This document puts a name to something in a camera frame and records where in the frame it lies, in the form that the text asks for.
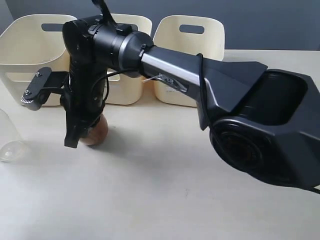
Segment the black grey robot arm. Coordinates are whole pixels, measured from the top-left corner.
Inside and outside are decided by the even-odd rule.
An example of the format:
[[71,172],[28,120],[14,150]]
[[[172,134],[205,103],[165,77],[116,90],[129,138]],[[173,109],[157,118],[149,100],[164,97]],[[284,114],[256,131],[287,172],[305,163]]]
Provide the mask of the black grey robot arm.
[[70,55],[60,101],[66,147],[76,148],[105,107],[107,69],[159,81],[196,102],[199,126],[219,157],[274,186],[320,191],[320,92],[305,74],[257,61],[221,61],[156,46],[106,3],[101,15],[68,21],[62,37]]

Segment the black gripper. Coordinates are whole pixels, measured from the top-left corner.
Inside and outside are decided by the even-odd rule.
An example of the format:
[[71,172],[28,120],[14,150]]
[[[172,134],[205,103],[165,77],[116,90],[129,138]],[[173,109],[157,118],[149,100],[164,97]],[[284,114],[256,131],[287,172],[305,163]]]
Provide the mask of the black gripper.
[[106,26],[110,23],[103,19],[77,19],[63,25],[63,42],[70,56],[69,80],[61,96],[66,114],[65,147],[78,147],[87,125],[81,118],[98,118],[105,106],[106,81],[102,78],[106,65],[97,62],[94,36]]

